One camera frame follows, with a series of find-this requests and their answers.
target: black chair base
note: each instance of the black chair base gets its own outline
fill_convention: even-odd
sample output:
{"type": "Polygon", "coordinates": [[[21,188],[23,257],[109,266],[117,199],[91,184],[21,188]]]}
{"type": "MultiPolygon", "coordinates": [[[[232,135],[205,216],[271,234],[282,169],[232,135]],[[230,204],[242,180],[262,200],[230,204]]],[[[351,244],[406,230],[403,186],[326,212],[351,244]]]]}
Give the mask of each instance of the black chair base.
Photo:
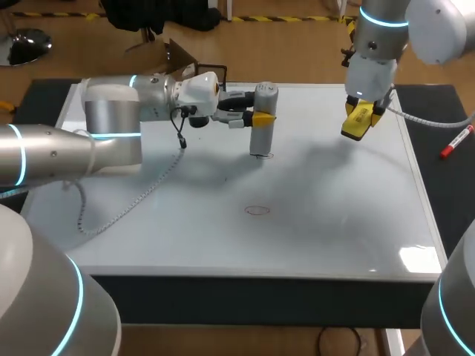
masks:
{"type": "Polygon", "coordinates": [[[15,36],[0,36],[0,66],[13,67],[36,61],[51,47],[51,37],[33,28],[19,29],[15,36]]]}

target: black bag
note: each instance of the black bag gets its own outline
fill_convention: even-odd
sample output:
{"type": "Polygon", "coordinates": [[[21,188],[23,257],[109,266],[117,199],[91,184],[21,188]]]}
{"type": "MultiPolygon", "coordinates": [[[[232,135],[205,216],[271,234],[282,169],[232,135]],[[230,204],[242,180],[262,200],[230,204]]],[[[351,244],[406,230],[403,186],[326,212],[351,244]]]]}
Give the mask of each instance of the black bag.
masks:
{"type": "Polygon", "coordinates": [[[101,0],[109,22],[120,30],[150,28],[157,35],[165,21],[173,21],[200,31],[212,30],[221,19],[208,0],[101,0]]]}

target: red marker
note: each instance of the red marker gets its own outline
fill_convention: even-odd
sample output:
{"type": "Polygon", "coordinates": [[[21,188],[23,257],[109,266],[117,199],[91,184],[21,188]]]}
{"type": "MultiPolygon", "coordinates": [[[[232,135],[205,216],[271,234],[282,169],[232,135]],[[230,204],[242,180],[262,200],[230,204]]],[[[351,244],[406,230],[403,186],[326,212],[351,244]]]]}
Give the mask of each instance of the red marker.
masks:
{"type": "Polygon", "coordinates": [[[457,137],[453,139],[453,141],[442,150],[442,152],[440,153],[440,158],[446,159],[448,155],[452,153],[455,147],[457,147],[459,143],[463,141],[464,138],[467,137],[470,132],[474,132],[474,127],[472,125],[467,126],[467,128],[465,128],[461,133],[459,133],[457,137]]]}

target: wooden floor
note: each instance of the wooden floor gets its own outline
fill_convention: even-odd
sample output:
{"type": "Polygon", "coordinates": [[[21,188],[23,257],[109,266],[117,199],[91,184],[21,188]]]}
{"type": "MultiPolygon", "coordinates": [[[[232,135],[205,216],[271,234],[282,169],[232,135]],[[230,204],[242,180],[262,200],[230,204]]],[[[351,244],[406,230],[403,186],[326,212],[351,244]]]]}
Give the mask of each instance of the wooden floor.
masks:
{"type": "MultiPolygon", "coordinates": [[[[235,0],[234,15],[313,16],[329,10],[319,0],[235,0]]],[[[97,0],[23,0],[17,11],[95,12],[97,0]]],[[[350,13],[357,9],[350,8],[350,13]]],[[[18,27],[41,28],[53,37],[53,50],[39,61],[16,68],[0,68],[0,100],[19,104],[31,80],[98,76],[123,51],[141,42],[138,33],[114,29],[106,19],[17,19],[18,27]]],[[[209,33],[167,24],[163,38],[172,38],[201,62],[229,66],[229,81],[341,83],[340,49],[350,41],[344,25],[335,22],[222,23],[209,33]]],[[[444,67],[423,65],[409,49],[396,78],[398,83],[455,85],[466,111],[475,110],[472,81],[475,56],[444,67]]],[[[0,121],[10,119],[0,114],[0,121]]],[[[315,355],[318,328],[124,328],[121,356],[129,355],[315,355]]],[[[361,356],[380,355],[376,333],[360,330],[364,337],[361,356]]],[[[407,334],[410,344],[417,332],[407,334]]],[[[329,332],[323,356],[354,355],[351,333],[329,332]]]]}

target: chair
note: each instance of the chair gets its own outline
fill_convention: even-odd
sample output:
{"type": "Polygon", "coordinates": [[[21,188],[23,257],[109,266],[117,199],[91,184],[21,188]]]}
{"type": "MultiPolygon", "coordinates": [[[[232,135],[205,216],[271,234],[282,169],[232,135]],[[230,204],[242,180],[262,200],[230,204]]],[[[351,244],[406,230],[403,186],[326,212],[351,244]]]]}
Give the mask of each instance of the chair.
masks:
{"type": "Polygon", "coordinates": [[[20,0],[0,0],[0,18],[7,30],[0,35],[0,66],[12,67],[36,61],[52,47],[51,37],[35,28],[17,29],[7,9],[20,0]]]}

